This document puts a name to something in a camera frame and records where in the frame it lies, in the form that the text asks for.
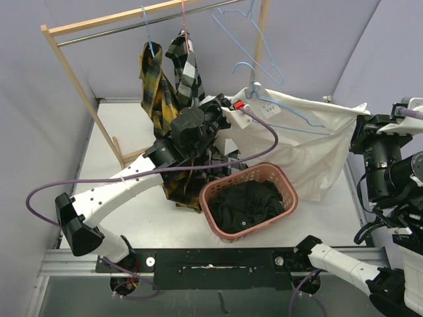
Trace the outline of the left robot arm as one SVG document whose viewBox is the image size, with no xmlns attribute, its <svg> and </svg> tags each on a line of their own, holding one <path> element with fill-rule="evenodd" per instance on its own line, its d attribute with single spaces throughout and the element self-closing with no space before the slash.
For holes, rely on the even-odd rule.
<svg viewBox="0 0 423 317">
<path fill-rule="evenodd" d="M 94 253 L 108 258 L 119 271 L 131 269 L 135 256 L 128 239 L 102 228 L 102 220 L 142 192 L 165 180 L 175 180 L 180 172 L 193 171 L 217 133 L 230 128 L 230 107 L 230 100 L 220 94 L 199 106 L 182 109 L 169 131 L 121 172 L 98 181 L 98 187 L 91 190 L 57 196 L 58 224 L 72 254 Z"/>
</svg>

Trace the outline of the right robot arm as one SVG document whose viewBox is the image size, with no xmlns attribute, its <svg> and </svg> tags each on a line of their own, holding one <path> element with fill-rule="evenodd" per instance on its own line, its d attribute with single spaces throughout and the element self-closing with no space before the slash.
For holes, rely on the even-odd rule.
<svg viewBox="0 0 423 317">
<path fill-rule="evenodd" d="M 422 315 L 422 153 L 402 158 L 412 130 L 396 132 L 405 118 L 360 115 L 350 152 L 364 158 L 367 197 L 374 221 L 355 235 L 361 244 L 385 227 L 402 254 L 400 269 L 371 265 L 307 236 L 294 248 L 294 261 L 303 270 L 327 271 L 365 293 L 384 316 Z"/>
</svg>

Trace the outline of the pink plastic laundry basket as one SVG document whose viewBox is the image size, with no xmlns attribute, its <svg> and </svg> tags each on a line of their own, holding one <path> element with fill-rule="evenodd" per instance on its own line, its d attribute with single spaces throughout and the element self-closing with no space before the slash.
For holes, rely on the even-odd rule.
<svg viewBox="0 0 423 317">
<path fill-rule="evenodd" d="M 256 180 L 257 182 L 264 182 L 268 180 L 273 182 L 283 197 L 283 204 L 286 211 L 277 217 L 235 234 L 227 234 L 221 231 L 217 227 L 212 214 L 210 213 L 208 203 L 211 199 L 215 198 L 219 191 L 222 189 L 229 188 L 237 184 L 242 184 L 243 182 L 248 182 L 251 180 Z M 212 232 L 221 240 L 232 243 L 254 232 L 262 230 L 270 226 L 272 223 L 275 223 L 276 221 L 279 221 L 280 219 L 292 214 L 297 208 L 298 196 L 295 188 L 292 186 L 291 182 L 287 179 L 286 175 L 278 166 L 270 163 L 261 163 L 244 169 L 236 174 L 232 174 L 230 176 L 226 176 L 206 184 L 201 189 L 199 195 L 199 204 L 202 208 L 202 211 L 204 212 Z"/>
</svg>

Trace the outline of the light blue wire hanger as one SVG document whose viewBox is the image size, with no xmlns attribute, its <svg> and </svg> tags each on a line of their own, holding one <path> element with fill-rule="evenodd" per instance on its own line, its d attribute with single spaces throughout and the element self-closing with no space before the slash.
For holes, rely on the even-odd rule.
<svg viewBox="0 0 423 317">
<path fill-rule="evenodd" d="M 254 17 L 254 8 L 256 1 L 250 1 L 249 8 L 247 11 L 240 9 L 222 9 L 220 6 L 217 6 L 212 10 L 211 16 L 212 19 L 217 23 L 217 25 L 228 35 L 228 37 L 236 44 L 238 48 L 248 57 L 249 63 L 247 66 L 250 66 L 250 79 L 252 82 L 255 82 L 258 73 L 261 71 L 264 73 L 271 81 L 276 83 L 279 86 L 282 86 L 286 79 L 280 67 L 274 62 L 273 54 L 270 50 L 270 47 L 265 39 L 264 31 L 267 26 L 268 14 L 270 12 L 270 2 L 269 1 L 260 1 L 260 9 L 258 12 L 258 19 Z M 250 53 L 238 39 L 224 26 L 221 19 L 218 16 L 223 16 L 226 14 L 236 14 L 244 19 L 247 19 L 252 26 L 252 32 L 249 33 L 249 36 L 254 38 L 254 49 Z M 260 64 L 260 58 L 262 56 L 262 50 L 265 50 L 269 59 L 269 66 L 272 69 L 271 71 L 267 70 L 264 66 Z"/>
</svg>

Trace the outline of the blue hanger of white shirt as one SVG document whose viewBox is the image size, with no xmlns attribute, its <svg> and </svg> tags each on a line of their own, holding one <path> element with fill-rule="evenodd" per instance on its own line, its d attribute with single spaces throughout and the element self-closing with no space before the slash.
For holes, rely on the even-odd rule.
<svg viewBox="0 0 423 317">
<path fill-rule="evenodd" d="M 254 67 L 250 63 L 247 63 L 245 61 L 240 61 L 240 62 L 236 63 L 231 73 L 234 74 L 234 72 L 236 72 L 238 66 L 241 66 L 241 65 L 249 67 L 253 72 L 252 79 L 250 80 L 250 85 L 245 91 L 246 99 L 250 100 L 253 96 L 255 96 L 257 100 L 265 103 L 265 105 L 271 105 L 272 108 L 277 107 L 279 112 L 281 112 L 282 110 L 288 111 L 290 114 L 293 114 L 295 117 L 300 118 L 302 121 L 304 121 L 310 127 L 325 128 L 324 125 L 312 122 L 307 116 L 304 116 L 303 114 L 294 110 L 293 108 L 290 108 L 289 106 L 286 106 L 285 104 L 278 102 L 278 101 L 276 101 L 272 98 L 266 98 L 265 96 L 260 95 L 260 93 L 257 89 L 257 86 L 255 85 L 256 71 L 254 70 Z"/>
</svg>

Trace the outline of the dark pinstriped shirt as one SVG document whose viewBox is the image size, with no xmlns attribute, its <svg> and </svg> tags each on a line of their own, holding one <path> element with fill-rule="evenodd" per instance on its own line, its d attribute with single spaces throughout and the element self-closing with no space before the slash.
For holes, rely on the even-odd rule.
<svg viewBox="0 0 423 317">
<path fill-rule="evenodd" d="M 227 234 L 249 229 L 286 211 L 281 193 L 268 180 L 222 189 L 208 207 L 217 227 Z"/>
</svg>

